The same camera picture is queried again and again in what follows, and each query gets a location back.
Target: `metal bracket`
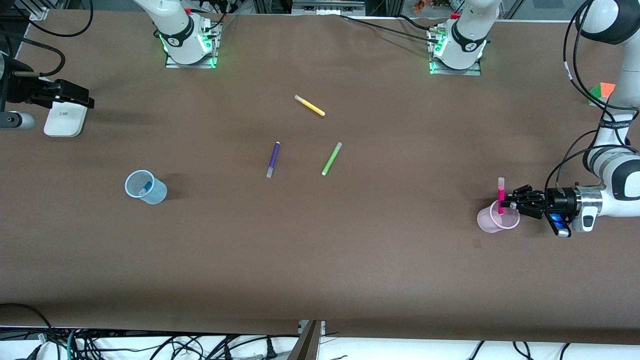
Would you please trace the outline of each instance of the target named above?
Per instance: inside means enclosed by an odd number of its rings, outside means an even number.
[[[26,10],[29,12],[29,20],[31,21],[43,21],[47,18],[49,13],[49,7],[56,8],[56,6],[47,0],[46,2],[35,0],[21,0],[15,1],[16,6],[20,10]]]
[[[311,320],[298,320],[298,335],[302,335],[302,332],[305,330],[305,328],[307,327],[307,324],[309,324],[309,321]],[[322,321],[320,323],[320,326],[322,326],[322,332],[320,333],[320,336],[325,336],[326,335],[326,325],[325,322]]]
[[[324,322],[320,320],[308,320],[303,327],[302,335],[296,341],[287,360],[316,360],[320,337],[324,332]]]

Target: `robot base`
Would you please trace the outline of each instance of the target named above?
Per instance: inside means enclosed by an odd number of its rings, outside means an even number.
[[[205,26],[211,26],[211,20],[205,19]],[[221,33],[222,24],[218,24],[208,33],[204,34],[205,36],[212,37],[209,40],[204,40],[204,44],[207,47],[211,46],[212,51],[206,54],[202,59],[200,59],[200,61],[185,65],[175,62],[175,60],[167,54],[164,67],[168,69],[215,69],[218,65],[218,51],[220,50]]]
[[[432,34],[430,31],[427,31],[427,38],[435,38],[440,40],[438,37],[442,37],[441,34]],[[435,52],[436,46],[438,44],[428,44],[429,51],[429,72],[431,74],[444,74],[444,75],[471,75],[471,76],[479,76],[480,72],[480,61],[476,60],[476,62],[468,69],[456,70],[452,69],[442,62],[439,58],[437,58],[433,53]]]

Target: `translucent cup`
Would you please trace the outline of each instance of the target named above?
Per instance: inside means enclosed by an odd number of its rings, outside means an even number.
[[[504,214],[498,214],[498,200],[494,201],[478,213],[477,221],[480,229],[487,233],[497,233],[513,229],[520,223],[520,213],[516,209],[503,208]]]
[[[147,204],[159,204],[166,197],[166,185],[147,170],[136,170],[124,182],[128,196]]]

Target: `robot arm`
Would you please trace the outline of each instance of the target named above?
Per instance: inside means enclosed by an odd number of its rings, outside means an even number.
[[[456,70],[468,69],[482,56],[486,36],[498,19],[501,0],[466,0],[466,7],[459,19],[447,20],[446,38],[436,48],[434,56]]]
[[[180,64],[192,64],[209,54],[213,46],[211,21],[196,13],[187,13],[179,0],[133,0],[153,20],[164,50]]]
[[[571,236],[570,227],[578,233],[591,231],[598,216],[640,216],[640,155],[620,147],[640,108],[640,4],[638,0],[588,0],[579,11],[582,36],[621,44],[625,50],[615,91],[607,103],[611,116],[605,112],[591,144],[597,149],[583,157],[585,168],[600,184],[549,188],[547,193],[524,186],[502,203],[518,208],[523,215],[546,217],[562,237]]]

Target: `white device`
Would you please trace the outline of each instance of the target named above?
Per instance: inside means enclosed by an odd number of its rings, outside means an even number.
[[[502,0],[467,0],[459,19],[449,19],[439,24],[445,29],[442,45],[433,52],[444,65],[456,69],[468,69],[482,56],[486,36],[498,19]]]
[[[82,131],[86,111],[86,106],[72,102],[54,102],[44,124],[44,133],[52,137],[77,136]]]
[[[187,14],[179,0],[133,0],[153,20],[164,50],[180,64],[193,64],[213,51],[209,37],[211,21],[196,13]]]

